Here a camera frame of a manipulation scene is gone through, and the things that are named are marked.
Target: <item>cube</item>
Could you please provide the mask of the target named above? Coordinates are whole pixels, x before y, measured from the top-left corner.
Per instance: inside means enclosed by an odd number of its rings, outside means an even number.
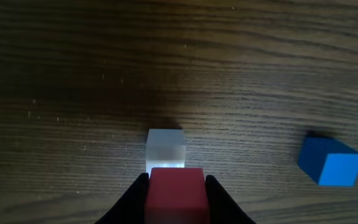
[[[208,224],[209,204],[201,168],[153,168],[145,224]]]
[[[184,167],[186,143],[183,130],[150,129],[146,142],[146,172],[153,167]]]
[[[320,186],[354,186],[358,176],[358,152],[333,138],[306,137],[299,167]]]

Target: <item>wooden table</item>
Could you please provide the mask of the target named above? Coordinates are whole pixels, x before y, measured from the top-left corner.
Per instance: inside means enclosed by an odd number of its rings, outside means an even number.
[[[297,164],[358,150],[358,1],[0,0],[0,223],[93,223],[145,170],[149,128],[257,223],[358,223]]]

